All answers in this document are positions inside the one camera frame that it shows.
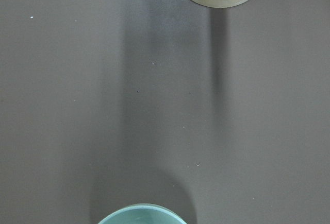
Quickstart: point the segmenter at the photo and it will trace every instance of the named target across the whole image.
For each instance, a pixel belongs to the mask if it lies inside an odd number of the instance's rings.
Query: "bowl rim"
[[[187,224],[183,219],[181,219],[181,217],[179,217],[173,211],[171,211],[167,208],[164,208],[162,206],[150,204],[150,203],[138,203],[138,204],[126,206],[126,207],[119,209],[119,210],[113,212],[112,214],[108,215],[103,220],[101,220],[98,224],[105,224],[105,222],[108,221],[109,219],[113,218],[116,215],[124,213],[126,211],[140,210],[140,209],[160,211],[160,212],[163,212],[163,213],[173,217],[174,219],[178,220],[181,224]]]

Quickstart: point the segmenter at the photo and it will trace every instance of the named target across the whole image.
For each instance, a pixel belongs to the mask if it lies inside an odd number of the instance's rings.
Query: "light blue bowl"
[[[99,224],[186,224],[174,212],[154,204],[135,204],[120,209]]]

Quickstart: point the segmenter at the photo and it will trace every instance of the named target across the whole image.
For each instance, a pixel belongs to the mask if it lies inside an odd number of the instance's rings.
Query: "teal ceramic bowl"
[[[154,204],[135,204],[120,209],[99,224],[186,224],[174,212]]]

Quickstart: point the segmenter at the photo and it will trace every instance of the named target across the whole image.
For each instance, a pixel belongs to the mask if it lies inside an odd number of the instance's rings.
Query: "gray table surface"
[[[330,223],[330,0],[0,0],[0,223]]]

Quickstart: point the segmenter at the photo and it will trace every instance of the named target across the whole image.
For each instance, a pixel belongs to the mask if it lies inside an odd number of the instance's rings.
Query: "bowl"
[[[124,207],[99,224],[186,224],[174,212],[154,204],[141,203]]]

